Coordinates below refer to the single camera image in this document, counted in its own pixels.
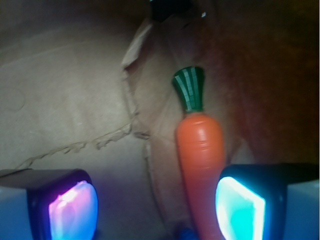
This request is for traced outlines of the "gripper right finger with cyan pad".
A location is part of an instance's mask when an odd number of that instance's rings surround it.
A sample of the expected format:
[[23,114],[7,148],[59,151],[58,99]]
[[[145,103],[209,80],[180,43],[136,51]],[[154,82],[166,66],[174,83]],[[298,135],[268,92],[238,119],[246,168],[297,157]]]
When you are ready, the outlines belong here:
[[318,240],[319,165],[229,165],[219,177],[215,209],[225,240]]

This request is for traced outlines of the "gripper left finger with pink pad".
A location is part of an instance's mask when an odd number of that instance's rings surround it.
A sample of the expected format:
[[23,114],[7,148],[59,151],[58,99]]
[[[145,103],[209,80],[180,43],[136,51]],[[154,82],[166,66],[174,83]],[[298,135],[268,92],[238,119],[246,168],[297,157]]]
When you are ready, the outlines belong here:
[[92,240],[99,201],[82,169],[3,169],[2,240]]

